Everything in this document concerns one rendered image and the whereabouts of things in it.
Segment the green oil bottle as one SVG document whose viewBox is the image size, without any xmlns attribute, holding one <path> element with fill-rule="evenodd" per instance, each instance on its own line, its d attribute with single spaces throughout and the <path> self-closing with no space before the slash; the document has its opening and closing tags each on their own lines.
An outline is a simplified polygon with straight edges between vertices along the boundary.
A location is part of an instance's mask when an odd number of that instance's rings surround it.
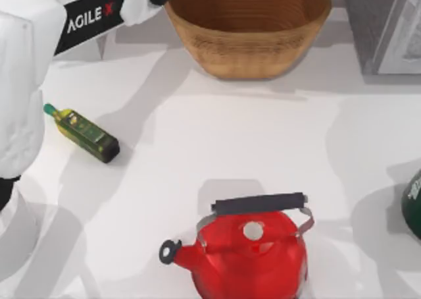
<svg viewBox="0 0 421 299">
<path fill-rule="evenodd" d="M 109 163 L 120 153 L 120 144 L 114 136 L 75 110 L 58 110 L 46 103 L 43 111 L 54 118 L 58 130 L 65 137 L 101 162 Z"/>
</svg>

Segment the brown woven basket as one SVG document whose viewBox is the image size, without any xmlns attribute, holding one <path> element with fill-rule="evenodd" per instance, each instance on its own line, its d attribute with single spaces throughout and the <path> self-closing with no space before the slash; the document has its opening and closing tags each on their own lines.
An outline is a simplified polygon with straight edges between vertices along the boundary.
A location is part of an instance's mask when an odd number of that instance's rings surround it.
<svg viewBox="0 0 421 299">
<path fill-rule="evenodd" d="M 277 77 L 309 50 L 332 0 L 169 0 L 181 42 L 204 71 L 223 79 Z"/>
</svg>

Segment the dark green round bottle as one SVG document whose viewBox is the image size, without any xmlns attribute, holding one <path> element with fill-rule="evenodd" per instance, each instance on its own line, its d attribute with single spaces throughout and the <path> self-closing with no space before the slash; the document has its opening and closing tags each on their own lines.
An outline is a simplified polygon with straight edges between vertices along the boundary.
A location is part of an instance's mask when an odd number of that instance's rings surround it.
<svg viewBox="0 0 421 299">
<path fill-rule="evenodd" d="M 412 177 L 403 192 L 401 211 L 410 231 L 421 240 L 421 169 Z"/>
</svg>

